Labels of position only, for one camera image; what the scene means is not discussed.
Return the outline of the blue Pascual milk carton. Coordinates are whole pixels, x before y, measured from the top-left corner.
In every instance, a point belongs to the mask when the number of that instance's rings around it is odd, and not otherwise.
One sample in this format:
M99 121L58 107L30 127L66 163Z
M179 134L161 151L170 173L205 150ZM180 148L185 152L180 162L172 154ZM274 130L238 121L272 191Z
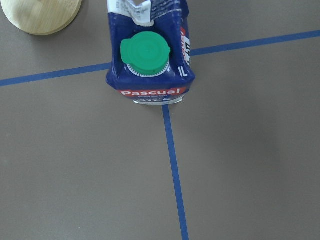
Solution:
M106 83L142 105L179 103L195 80L185 0L107 2L112 47Z

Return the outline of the wooden cup tree stand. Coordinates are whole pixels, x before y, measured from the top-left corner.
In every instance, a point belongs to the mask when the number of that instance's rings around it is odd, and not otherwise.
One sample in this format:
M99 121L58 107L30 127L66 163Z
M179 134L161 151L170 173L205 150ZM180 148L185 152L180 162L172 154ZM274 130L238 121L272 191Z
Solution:
M6 18L21 31L47 36L66 28L78 15L81 0L2 0Z

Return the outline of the brown paper table mat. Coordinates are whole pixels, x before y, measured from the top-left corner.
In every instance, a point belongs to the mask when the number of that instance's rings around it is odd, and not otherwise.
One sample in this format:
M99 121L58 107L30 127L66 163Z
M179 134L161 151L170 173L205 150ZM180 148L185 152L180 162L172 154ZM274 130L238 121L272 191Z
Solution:
M320 3L190 0L183 101L135 104L106 83L104 0L64 30L0 15L0 237L320 237Z

